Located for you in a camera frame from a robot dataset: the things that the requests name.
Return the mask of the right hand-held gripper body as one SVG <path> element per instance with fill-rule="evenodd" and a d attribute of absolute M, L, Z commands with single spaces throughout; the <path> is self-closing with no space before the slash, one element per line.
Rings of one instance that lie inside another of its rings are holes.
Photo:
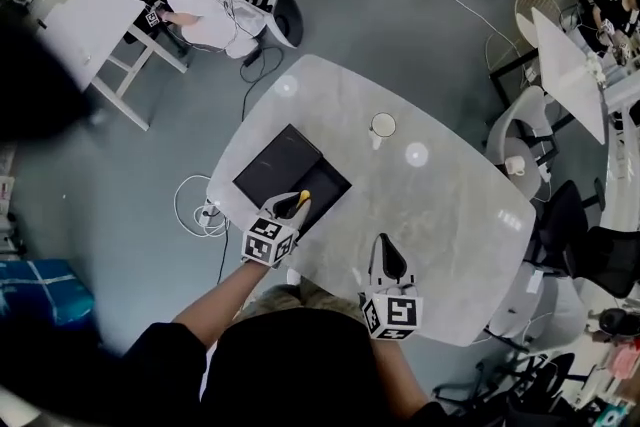
<path fill-rule="evenodd" d="M 421 329 L 423 298 L 414 278 L 394 284 L 363 286 L 359 297 L 372 339 L 400 341 Z"/>

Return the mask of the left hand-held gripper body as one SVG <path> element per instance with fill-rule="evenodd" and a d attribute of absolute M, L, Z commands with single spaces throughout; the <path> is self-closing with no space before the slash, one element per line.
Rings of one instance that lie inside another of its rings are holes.
<path fill-rule="evenodd" d="M 294 228 L 256 215 L 243 233 L 241 257 L 267 267 L 278 266 L 293 251 L 297 236 Z"/>

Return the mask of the black box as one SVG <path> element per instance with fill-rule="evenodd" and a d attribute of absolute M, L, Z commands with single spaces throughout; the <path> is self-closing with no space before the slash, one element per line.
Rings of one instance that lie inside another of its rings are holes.
<path fill-rule="evenodd" d="M 257 207 L 271 197 L 307 190 L 309 214 L 300 228 L 305 235 L 351 188 L 322 152 L 293 125 L 287 125 L 233 180 Z"/>

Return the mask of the person's left forearm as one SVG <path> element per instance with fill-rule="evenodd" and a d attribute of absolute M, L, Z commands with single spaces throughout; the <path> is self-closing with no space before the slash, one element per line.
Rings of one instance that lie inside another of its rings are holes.
<path fill-rule="evenodd" d="M 185 326 L 207 350 L 211 349 L 269 270 L 254 261 L 243 263 L 173 322 Z"/>

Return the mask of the person's right forearm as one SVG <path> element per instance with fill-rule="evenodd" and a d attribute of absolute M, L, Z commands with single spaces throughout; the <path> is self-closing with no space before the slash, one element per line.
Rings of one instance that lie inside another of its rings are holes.
<path fill-rule="evenodd" d="M 429 399 L 420 387 L 396 341 L 372 340 L 373 354 L 389 405 L 401 418 L 410 418 Z"/>

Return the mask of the white power strip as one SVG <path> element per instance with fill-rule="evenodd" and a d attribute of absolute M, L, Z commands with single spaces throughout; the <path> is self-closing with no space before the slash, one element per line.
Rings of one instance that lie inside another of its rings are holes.
<path fill-rule="evenodd" d="M 209 200 L 195 211 L 195 219 L 199 226 L 206 228 L 212 225 L 214 219 L 219 214 L 216 205 Z"/>

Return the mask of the person's olive trousers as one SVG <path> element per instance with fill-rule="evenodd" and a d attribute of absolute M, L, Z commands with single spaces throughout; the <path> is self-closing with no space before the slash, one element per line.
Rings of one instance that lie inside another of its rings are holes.
<path fill-rule="evenodd" d="M 279 284 L 269 288 L 241 309 L 231 324 L 291 309 L 331 311 L 365 325 L 362 311 L 355 302 L 334 296 L 306 278 L 302 278 L 299 284 Z"/>

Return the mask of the person's black shirt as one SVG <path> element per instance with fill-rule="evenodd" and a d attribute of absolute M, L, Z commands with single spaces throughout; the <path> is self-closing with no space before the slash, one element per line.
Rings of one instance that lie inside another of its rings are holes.
<path fill-rule="evenodd" d="M 230 326 L 213 354 L 183 325 L 151 325 L 123 356 L 150 427 L 453 427 L 437 403 L 397 418 L 366 328 L 295 308 Z"/>

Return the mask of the white cup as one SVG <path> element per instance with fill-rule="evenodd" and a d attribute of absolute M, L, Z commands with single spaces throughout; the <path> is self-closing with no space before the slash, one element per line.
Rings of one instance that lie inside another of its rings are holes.
<path fill-rule="evenodd" d="M 369 126 L 372 149 L 378 150 L 382 143 L 396 132 L 396 121 L 387 112 L 379 112 L 373 116 Z"/>

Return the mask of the black mesh office chair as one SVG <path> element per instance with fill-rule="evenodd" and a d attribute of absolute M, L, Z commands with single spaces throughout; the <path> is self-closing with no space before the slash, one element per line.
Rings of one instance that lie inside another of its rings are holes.
<path fill-rule="evenodd" d="M 552 194 L 535 222 L 525 261 L 547 274 L 588 280 L 624 299 L 640 283 L 640 231 L 589 226 L 586 210 L 605 205 L 602 184 L 594 186 L 596 193 L 588 199 L 571 180 Z"/>
<path fill-rule="evenodd" d="M 440 385 L 433 396 L 456 408 L 459 427 L 577 427 L 576 411 L 561 394 L 574 359 L 532 356 L 522 371 L 479 362 L 471 384 Z"/>

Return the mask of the grey shell chair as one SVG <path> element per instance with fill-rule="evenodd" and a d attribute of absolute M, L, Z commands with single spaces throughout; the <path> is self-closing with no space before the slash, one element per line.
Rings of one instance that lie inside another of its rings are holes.
<path fill-rule="evenodd" d="M 541 269 L 528 262 L 521 264 L 484 329 L 489 336 L 528 354 L 548 353 L 572 344 L 587 324 L 587 309 L 572 279 L 544 273 L 538 293 L 526 292 L 535 270 Z"/>
<path fill-rule="evenodd" d="M 495 121 L 485 145 L 485 157 L 528 200 L 533 199 L 542 186 L 541 168 L 559 153 L 545 109 L 543 89 L 538 86 L 525 89 Z M 514 155 L 521 155 L 526 161 L 524 176 L 511 176 L 505 169 L 505 159 Z"/>

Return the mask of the blue tarp bag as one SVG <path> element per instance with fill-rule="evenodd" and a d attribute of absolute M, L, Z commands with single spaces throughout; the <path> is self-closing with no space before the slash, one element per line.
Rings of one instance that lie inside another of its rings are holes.
<path fill-rule="evenodd" d="M 0 261 L 0 319 L 59 328 L 90 323 L 94 298 L 66 260 Z"/>

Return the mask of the pink cart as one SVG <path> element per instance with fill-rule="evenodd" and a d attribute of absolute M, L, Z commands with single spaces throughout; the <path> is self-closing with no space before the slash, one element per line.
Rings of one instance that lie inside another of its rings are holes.
<path fill-rule="evenodd" d="M 618 347 L 611 362 L 611 374 L 619 380 L 629 379 L 634 373 L 634 368 L 639 358 L 640 349 L 635 345 Z"/>

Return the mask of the white desk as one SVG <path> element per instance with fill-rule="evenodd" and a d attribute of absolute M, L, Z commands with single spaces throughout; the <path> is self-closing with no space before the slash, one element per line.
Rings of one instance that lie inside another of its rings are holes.
<path fill-rule="evenodd" d="M 51 9 L 37 35 L 62 61 L 80 90 L 96 89 L 139 128 L 148 131 L 149 124 L 124 102 L 124 94 L 154 54 L 182 74 L 187 67 L 135 25 L 145 7 L 141 0 L 66 0 Z M 145 46 L 132 65 L 112 55 L 127 34 Z M 117 89 L 98 76 L 107 61 L 126 72 Z"/>

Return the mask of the white marble table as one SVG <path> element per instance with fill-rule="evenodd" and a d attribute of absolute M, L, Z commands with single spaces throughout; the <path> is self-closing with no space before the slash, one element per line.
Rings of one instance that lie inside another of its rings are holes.
<path fill-rule="evenodd" d="M 558 27 L 536 8 L 531 9 L 536 31 L 542 88 L 601 145 L 607 141 L 603 89 L 594 65 Z"/>

